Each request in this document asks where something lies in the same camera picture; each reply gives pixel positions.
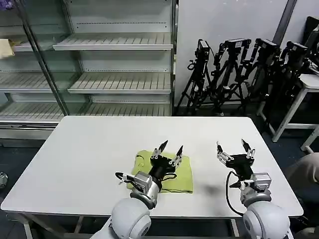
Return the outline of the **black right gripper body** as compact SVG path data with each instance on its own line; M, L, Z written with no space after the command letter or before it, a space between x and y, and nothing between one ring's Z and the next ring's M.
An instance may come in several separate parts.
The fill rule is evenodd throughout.
M248 180L253 174L251 166L255 159L247 158L246 154L236 154L231 156L232 159L226 161L226 167L235 170L239 180Z

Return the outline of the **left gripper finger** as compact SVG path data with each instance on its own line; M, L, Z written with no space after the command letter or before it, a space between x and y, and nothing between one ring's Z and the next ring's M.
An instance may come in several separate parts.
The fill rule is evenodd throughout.
M175 157L170 160L169 165L171 166L179 166L182 161L182 150L183 146L180 147L178 152L176 153Z
M159 146L159 148L155 148L152 155L151 155L151 159L158 159L158 157L161 156L161 153L164 151L167 143L168 143L168 140L166 140L164 143L162 143Z

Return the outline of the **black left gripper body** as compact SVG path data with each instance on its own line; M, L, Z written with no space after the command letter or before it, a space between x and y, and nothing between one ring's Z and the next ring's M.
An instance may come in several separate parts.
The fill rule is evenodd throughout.
M162 155L150 157L152 167L149 175L155 183L161 184L162 181L176 178L176 167L170 164L170 161L171 159Z

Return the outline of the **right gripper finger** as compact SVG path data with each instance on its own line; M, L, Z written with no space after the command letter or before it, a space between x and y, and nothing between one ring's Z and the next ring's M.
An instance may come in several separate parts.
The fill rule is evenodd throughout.
M254 159L255 158L255 149L252 149L250 145L244 140L241 139L242 146L244 147L246 151L246 158L248 159Z
M219 141L216 142L216 146L217 146L217 158L221 163L226 165L227 162L230 162L231 160L233 160L232 156L230 156L229 154L223 151Z

